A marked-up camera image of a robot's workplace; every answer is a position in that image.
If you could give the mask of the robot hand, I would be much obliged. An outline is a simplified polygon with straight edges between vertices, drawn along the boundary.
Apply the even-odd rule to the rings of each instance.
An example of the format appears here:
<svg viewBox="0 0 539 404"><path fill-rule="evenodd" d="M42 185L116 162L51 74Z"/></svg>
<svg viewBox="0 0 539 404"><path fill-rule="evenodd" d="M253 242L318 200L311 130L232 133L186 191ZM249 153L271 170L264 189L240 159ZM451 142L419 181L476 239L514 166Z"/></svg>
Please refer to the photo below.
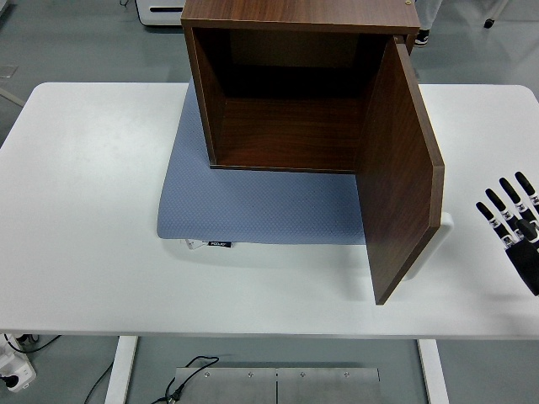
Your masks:
<svg viewBox="0 0 539 404"><path fill-rule="evenodd" d="M506 178L500 178L499 184L516 208L516 214L492 189L486 189L485 194L503 220L500 221L483 202L477 202L476 207L504 244L504 251L521 280L534 296L538 296L538 193L522 172L516 172L515 179L533 209L524 203Z"/></svg>

